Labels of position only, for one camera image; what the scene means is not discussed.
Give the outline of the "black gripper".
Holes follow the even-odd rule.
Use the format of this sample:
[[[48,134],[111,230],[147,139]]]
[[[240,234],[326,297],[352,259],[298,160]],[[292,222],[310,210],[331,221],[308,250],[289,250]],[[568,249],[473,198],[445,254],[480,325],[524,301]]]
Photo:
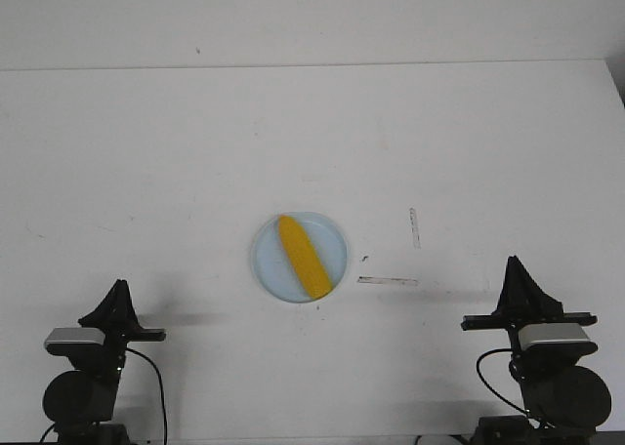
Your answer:
[[[118,382],[126,364],[126,356],[131,353],[142,358],[160,378],[161,374],[155,362],[147,355],[131,349],[129,344],[164,342],[166,331],[163,328],[141,327],[126,280],[117,279],[97,307],[78,319],[78,324],[81,327],[102,327],[116,309],[118,290],[120,317],[127,327],[117,326],[104,332],[104,360],[101,376],[107,382]]]
[[[534,318],[504,317],[514,307]],[[461,328],[463,331],[504,330],[508,334],[516,361],[533,367],[575,365],[582,357],[588,356],[580,355],[572,350],[521,350],[518,333],[526,325],[577,323],[584,329],[594,325],[597,322],[597,316],[589,312],[563,313],[563,304],[539,287],[516,256],[510,256],[507,259],[502,290],[495,313],[465,315],[461,322]]]

